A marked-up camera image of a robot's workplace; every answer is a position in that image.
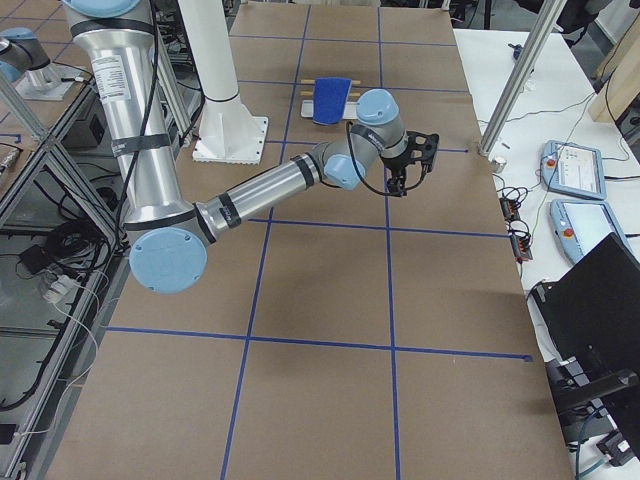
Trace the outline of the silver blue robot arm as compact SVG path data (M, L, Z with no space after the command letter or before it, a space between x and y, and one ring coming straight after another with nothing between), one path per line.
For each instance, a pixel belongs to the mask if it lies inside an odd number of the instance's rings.
M25 28L14 28L1 33L1 70L5 78L13 82L28 72L41 71L51 65L49 56L40 46L34 33ZM146 156L147 151L166 151L169 141L166 132L151 136L151 123L156 112L146 109L155 107L155 102L145 98L141 111L147 121L143 133L125 143L130 151L116 152L116 158L131 160L135 154L138 163L129 163L121 168L122 179L129 183L123 186L130 204L135 208L185 210L187 202L181 196L175 174L173 159L167 158L161 168L156 161ZM358 121L348 127L346 140L337 144L327 168L316 153L306 160L294 159L287 166L265 171L247 184L258 194L274 193L278 200L289 198L319 183L325 173L330 173L338 186L353 189L366 176L372 161L379 158L388 161L400 155L407 146L407 134L402 125L399 109L393 96L384 89L367 91L359 100L356 109Z
M119 222L132 242L129 264L147 289L173 294L203 275L208 245L281 201L330 180L351 190L382 161L392 177L388 191L404 192L417 135L405 128L386 90L365 92L356 122L341 141L323 143L204 203L186 201L157 92L160 36L149 1L68 1L64 8L74 42L90 60L112 151L130 209Z

